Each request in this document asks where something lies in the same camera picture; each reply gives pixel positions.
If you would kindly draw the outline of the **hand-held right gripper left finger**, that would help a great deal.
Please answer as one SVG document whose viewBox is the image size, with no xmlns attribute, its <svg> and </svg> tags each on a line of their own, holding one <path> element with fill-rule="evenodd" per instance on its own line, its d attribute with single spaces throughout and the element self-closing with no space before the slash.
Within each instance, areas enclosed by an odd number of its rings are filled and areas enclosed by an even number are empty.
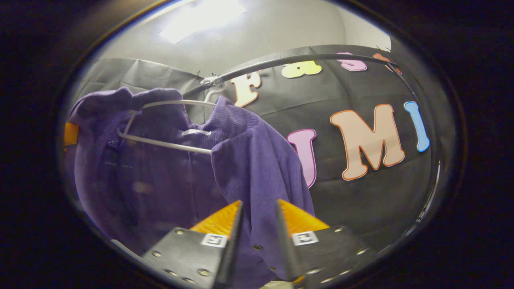
<svg viewBox="0 0 514 289">
<path fill-rule="evenodd" d="M 238 200 L 193 228 L 173 228 L 143 261 L 172 286 L 227 289 L 233 282 L 242 215 L 243 202 Z"/>
</svg>

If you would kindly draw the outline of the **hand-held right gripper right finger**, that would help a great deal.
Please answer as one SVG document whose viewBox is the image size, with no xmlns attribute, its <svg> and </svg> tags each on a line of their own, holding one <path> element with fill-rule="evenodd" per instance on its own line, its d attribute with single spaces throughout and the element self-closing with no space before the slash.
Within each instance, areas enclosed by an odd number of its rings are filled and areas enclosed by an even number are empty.
<svg viewBox="0 0 514 289">
<path fill-rule="evenodd" d="M 329 226 L 282 199 L 276 214 L 286 279 L 293 284 L 351 284 L 377 258 L 346 226 Z"/>
</svg>

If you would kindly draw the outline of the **purple shirt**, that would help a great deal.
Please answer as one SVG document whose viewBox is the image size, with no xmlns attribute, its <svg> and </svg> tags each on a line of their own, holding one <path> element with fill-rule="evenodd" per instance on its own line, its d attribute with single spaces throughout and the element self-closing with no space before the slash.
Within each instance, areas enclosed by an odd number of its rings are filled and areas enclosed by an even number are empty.
<svg viewBox="0 0 514 289">
<path fill-rule="evenodd" d="M 78 142 L 66 150 L 69 177 L 87 216 L 106 238 L 143 255 L 175 227 L 191 228 L 243 202 L 233 289 L 285 278 L 278 243 L 278 199 L 314 214 L 292 145 L 255 113 L 220 96 L 196 124 L 178 90 L 128 88 L 90 93 L 69 123 Z"/>
</svg>

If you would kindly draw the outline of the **white clothes hanger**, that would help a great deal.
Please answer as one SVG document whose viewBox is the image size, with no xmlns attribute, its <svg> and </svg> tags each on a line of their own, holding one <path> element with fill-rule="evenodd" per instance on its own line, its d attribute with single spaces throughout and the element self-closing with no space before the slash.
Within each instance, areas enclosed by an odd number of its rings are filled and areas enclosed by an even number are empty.
<svg viewBox="0 0 514 289">
<path fill-rule="evenodd" d="M 141 108 L 141 110 L 144 110 L 146 108 L 156 107 L 156 106 L 168 106 L 168 105 L 175 105 L 175 104 L 183 104 L 183 105 L 191 105 L 191 106 L 204 106 L 204 107 L 216 106 L 216 104 L 210 102 L 210 99 L 213 95 L 215 95 L 217 93 L 221 93 L 226 89 L 225 82 L 217 81 L 213 77 L 209 77 L 207 80 L 202 81 L 201 84 L 203 84 L 206 88 L 215 87 L 214 90 L 211 90 L 209 93 L 207 93 L 207 95 L 204 97 L 203 101 L 183 100 L 183 99 L 182 100 L 157 101 L 157 102 L 152 102 L 150 104 L 144 105 Z M 143 138 L 143 137 L 128 134 L 127 132 L 129 131 L 131 124 L 136 117 L 136 113 L 137 112 L 135 110 L 131 111 L 131 117 L 130 117 L 130 119 L 125 127 L 125 130 L 123 132 L 121 132 L 121 130 L 119 128 L 116 130 L 116 133 L 119 137 L 130 140 L 130 141 L 147 143 L 150 145 L 160 146 L 160 147 L 165 147 L 165 148 L 170 148 L 170 149 L 176 149 L 176 150 L 182 150 L 182 151 L 200 153 L 200 154 L 206 154 L 206 155 L 211 154 L 211 150 L 209 150 L 209 149 L 184 146 L 184 145 L 180 145 L 180 144 L 176 144 L 176 143 L 163 142 L 163 141 L 158 141 L 158 140 L 153 140 L 153 139 L 149 139 L 149 138 Z"/>
</svg>

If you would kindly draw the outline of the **black clothes rack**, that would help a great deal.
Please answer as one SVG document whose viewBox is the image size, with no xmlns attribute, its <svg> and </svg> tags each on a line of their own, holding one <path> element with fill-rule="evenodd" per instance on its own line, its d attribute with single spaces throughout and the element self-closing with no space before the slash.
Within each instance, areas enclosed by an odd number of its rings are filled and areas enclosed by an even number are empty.
<svg viewBox="0 0 514 289">
<path fill-rule="evenodd" d="M 294 56 L 290 56 L 290 57 L 281 57 L 281 58 L 278 58 L 275 60 L 258 62 L 258 63 L 252 64 L 250 66 L 239 68 L 235 71 L 230 71 L 229 73 L 225 73 L 222 75 L 213 75 L 211 77 L 206 77 L 204 80 L 202 80 L 200 82 L 199 86 L 183 93 L 182 96 L 186 98 L 191 95 L 196 95 L 198 93 L 203 92 L 204 90 L 211 89 L 211 87 L 217 87 L 217 88 L 221 88 L 221 90 L 223 90 L 222 87 L 225 85 L 226 81 L 229 81 L 229 80 L 234 79 L 235 77 L 239 77 L 241 75 L 247 75 L 249 73 L 254 73 L 256 71 L 261 71 L 263 69 L 273 68 L 273 67 L 277 67 L 277 66 L 281 66 L 281 65 L 289 66 L 294 63 L 306 62 L 306 61 L 317 61 L 317 60 L 360 61 L 360 62 L 365 62 L 365 63 L 367 63 L 367 62 L 378 63 L 380 65 L 385 65 L 385 66 L 389 67 L 389 69 L 403 82 L 403 84 L 410 91 L 413 99 L 415 100 L 415 101 L 406 102 L 404 104 L 404 108 L 406 109 L 407 105 L 413 107 L 413 104 L 416 103 L 415 108 L 417 108 L 417 110 L 416 110 L 417 112 L 412 114 L 410 112 L 410 110 L 408 110 L 408 111 L 409 111 L 411 117 L 415 117 L 415 118 L 413 118 L 413 122 L 419 123 L 419 126 L 414 125 L 416 127 L 416 129 L 418 129 L 418 128 L 424 129 L 425 136 L 428 139 L 428 144 L 425 146 L 425 144 L 422 143 L 422 137 L 421 137 L 420 133 L 417 132 L 418 145 L 422 145 L 422 146 L 417 146 L 417 148 L 425 148 L 425 150 L 429 148 L 429 146 L 430 146 L 429 140 L 431 138 L 431 132 L 430 131 L 426 132 L 426 128 L 425 128 L 423 120 L 422 120 L 424 111 L 423 111 L 423 109 L 419 108 L 419 104 L 417 103 L 417 101 L 419 102 L 418 95 L 416 94 L 415 90 L 413 90 L 413 88 L 410 86 L 409 82 L 406 81 L 406 79 L 403 77 L 402 73 L 397 71 L 397 68 L 399 68 L 400 66 L 395 62 L 386 60 L 385 58 L 367 57 L 365 55 L 354 55 L 354 54 L 348 54 L 348 53 L 346 53 L 346 54 L 345 53 L 335 53 L 335 54 L 326 54 L 325 53 L 325 54 L 294 55 Z M 426 200 L 426 205 L 423 206 L 423 209 L 420 211 L 419 216 L 417 216 L 416 221 L 414 222 L 414 224 L 416 225 L 417 228 L 421 228 L 422 226 L 427 226 L 430 221 L 433 221 L 434 217 L 437 214 L 436 206 L 432 205 L 431 203 L 433 201 L 433 196 L 437 189 L 438 182 L 439 182 L 438 180 L 435 180 L 435 184 L 430 189 L 430 196 Z"/>
</svg>

